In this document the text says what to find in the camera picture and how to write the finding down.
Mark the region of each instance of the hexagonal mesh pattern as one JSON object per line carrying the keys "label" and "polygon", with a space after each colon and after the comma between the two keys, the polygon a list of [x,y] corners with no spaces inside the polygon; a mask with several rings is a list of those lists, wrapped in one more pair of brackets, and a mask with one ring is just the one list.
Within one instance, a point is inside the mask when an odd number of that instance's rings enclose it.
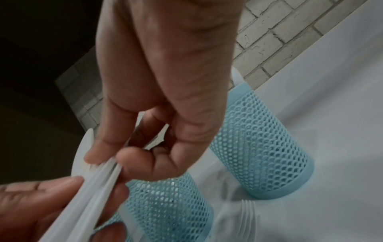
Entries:
{"label": "hexagonal mesh pattern", "polygon": [[210,148],[251,195],[263,199],[312,162],[253,91],[227,107]]}
{"label": "hexagonal mesh pattern", "polygon": [[[103,225],[99,226],[98,228],[96,228],[94,231],[93,231],[93,234],[97,233],[99,230],[111,225],[111,224],[114,224],[116,222],[122,222],[122,219],[120,217],[120,215],[117,213],[115,213],[113,215],[113,217],[111,217],[108,221],[106,221]],[[126,235],[126,240],[125,242],[133,242],[133,239],[130,237],[130,235],[127,233]]]}
{"label": "hexagonal mesh pattern", "polygon": [[158,182],[128,183],[128,211],[151,242],[203,242],[213,210],[191,176]]}

